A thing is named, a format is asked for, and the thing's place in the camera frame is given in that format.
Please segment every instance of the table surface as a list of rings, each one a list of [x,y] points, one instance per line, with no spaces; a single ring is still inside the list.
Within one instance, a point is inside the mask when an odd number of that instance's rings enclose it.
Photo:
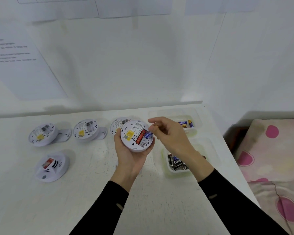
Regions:
[[[53,123],[59,129],[72,128],[93,118],[109,130],[111,122],[121,116],[147,122],[152,111],[187,107],[196,109],[203,124],[195,137],[209,138],[220,158],[219,165],[213,166],[258,205],[202,104],[5,118],[0,119],[0,235],[69,234],[118,163],[110,131],[104,140],[87,144],[71,137],[67,142],[34,147],[27,137],[36,126]],[[130,191],[115,234],[229,234],[192,175],[172,178],[164,173],[163,149],[157,140]],[[52,183],[36,180],[33,167],[57,151],[70,157],[66,174]]]

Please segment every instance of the hand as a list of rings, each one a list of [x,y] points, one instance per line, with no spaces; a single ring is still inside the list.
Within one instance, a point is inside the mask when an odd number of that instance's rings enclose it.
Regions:
[[[149,126],[148,130],[163,143],[170,153],[180,158],[188,166],[198,182],[213,172],[214,167],[194,149],[178,122],[166,117],[151,118],[148,122],[154,123]]]
[[[189,142],[183,127],[178,123],[166,117],[156,117],[148,120],[154,123],[148,130],[159,139],[165,148],[178,158],[190,155],[196,150]]]
[[[121,129],[117,129],[114,135],[115,151],[118,156],[118,166],[115,170],[111,181],[122,186],[127,192],[130,191],[137,175],[143,168],[147,155],[155,145],[155,139],[149,148],[140,153],[131,152],[121,141]]]

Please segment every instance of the smoke detector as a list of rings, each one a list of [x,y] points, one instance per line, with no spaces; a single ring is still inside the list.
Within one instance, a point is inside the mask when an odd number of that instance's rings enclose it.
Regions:
[[[125,123],[121,129],[121,140],[132,152],[145,151],[152,143],[154,136],[145,138],[148,125],[141,120],[131,120]]]
[[[101,140],[107,135],[106,127],[98,127],[96,120],[86,119],[80,121],[73,129],[74,137],[79,142],[90,142],[91,140]]]
[[[117,133],[118,128],[122,128],[122,126],[126,123],[129,122],[131,119],[129,117],[120,117],[117,118],[115,121],[112,122],[110,126],[110,132],[112,135]]]
[[[28,136],[28,141],[36,147],[46,146],[55,142],[65,142],[71,136],[71,129],[57,129],[54,124],[42,124]]]
[[[62,177],[69,168],[70,158],[63,152],[49,154],[36,164],[35,178],[42,182],[53,182]]]

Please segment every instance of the paper sheet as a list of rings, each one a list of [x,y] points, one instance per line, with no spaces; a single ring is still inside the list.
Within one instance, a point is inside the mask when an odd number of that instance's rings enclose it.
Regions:
[[[11,0],[25,22],[99,17],[95,0]]]
[[[20,100],[67,97],[26,29],[17,22],[0,21],[0,80]]]
[[[100,18],[170,14],[173,0],[96,0]]]
[[[185,15],[254,11],[260,0],[186,0]]]

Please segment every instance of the yellow label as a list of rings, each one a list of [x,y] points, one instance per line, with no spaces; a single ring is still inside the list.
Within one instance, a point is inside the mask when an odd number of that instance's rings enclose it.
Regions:
[[[43,140],[45,137],[42,135],[42,134],[39,134],[38,136],[37,136],[37,140],[38,141],[41,141],[41,140]]]
[[[84,135],[85,135],[84,130],[81,130],[81,131],[78,133],[78,136],[79,136],[79,137],[83,137]]]
[[[132,130],[129,130],[127,133],[126,133],[126,136],[128,137],[126,140],[127,141],[130,141],[131,138],[133,137],[134,135],[134,132]]]

